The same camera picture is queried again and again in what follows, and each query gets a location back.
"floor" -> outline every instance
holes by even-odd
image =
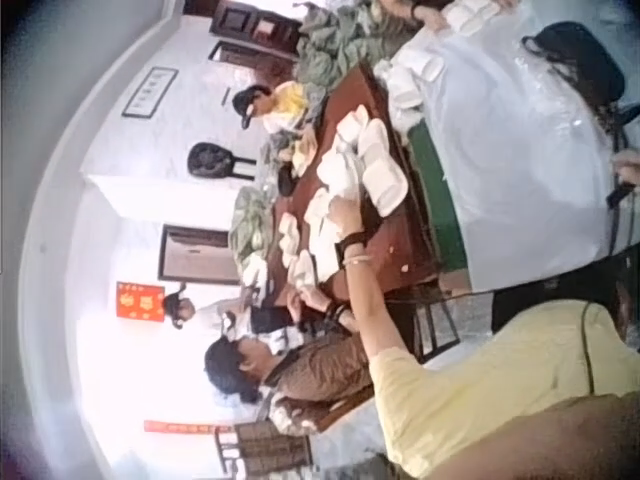
[[[349,0],[327,0],[331,6],[348,3]],[[587,25],[607,46],[627,77],[625,99],[640,100],[640,25],[634,23],[624,0],[535,0],[534,8],[542,24],[559,20],[576,20]],[[640,122],[635,122],[631,137],[640,145]],[[452,313],[462,338],[462,344],[429,364],[430,368],[442,368],[460,361],[490,339],[491,296],[481,295],[451,303]],[[448,335],[448,329],[438,307],[434,308],[439,333]],[[640,347],[638,326],[629,332],[629,343]],[[312,438],[312,450],[316,465],[327,472],[327,478],[359,478],[349,469],[336,467],[353,465],[375,453],[384,452],[382,431],[372,402],[365,404],[327,433]],[[369,472],[367,478],[386,478]]]

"red poster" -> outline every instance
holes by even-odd
[[[137,283],[117,283],[116,315],[132,320],[163,322],[164,287],[140,285]]]
[[[194,423],[167,423],[155,420],[144,421],[144,431],[147,433],[171,433],[182,435],[213,435],[216,431],[221,433],[233,432],[229,425],[202,425]]]

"door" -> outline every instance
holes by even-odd
[[[274,52],[297,56],[300,22],[239,2],[220,1],[210,32]]]

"cable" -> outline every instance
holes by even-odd
[[[582,310],[581,319],[581,336],[582,336],[582,350],[584,353],[585,363],[587,364],[587,381],[589,383],[589,395],[595,395],[595,381],[593,379],[593,364],[591,363],[591,355],[589,354],[589,342],[587,341],[587,311],[593,303],[589,302],[584,306]]]

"table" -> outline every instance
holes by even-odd
[[[387,112],[386,93],[378,86],[371,71],[360,66],[354,68],[331,94],[322,125],[317,132],[318,152],[305,174],[300,178],[291,198],[279,198],[274,207],[274,225],[277,227],[284,212],[296,217],[300,229],[300,248],[309,246],[309,225],[304,221],[307,206],[316,190],[323,186],[316,170],[333,143],[336,126],[342,118],[359,105],[364,105],[371,118],[381,118],[390,133],[391,156],[411,180],[412,167],[405,156]],[[413,181],[403,203],[381,224],[367,245],[372,266],[383,292],[391,292],[431,281],[437,277],[438,265],[428,230],[424,201]],[[288,291],[287,272],[282,265],[282,252],[277,247],[279,234],[274,238],[274,248],[268,258],[269,275],[274,291],[272,303],[286,303]],[[346,301],[349,298],[346,275],[340,270],[321,288],[332,298]]]

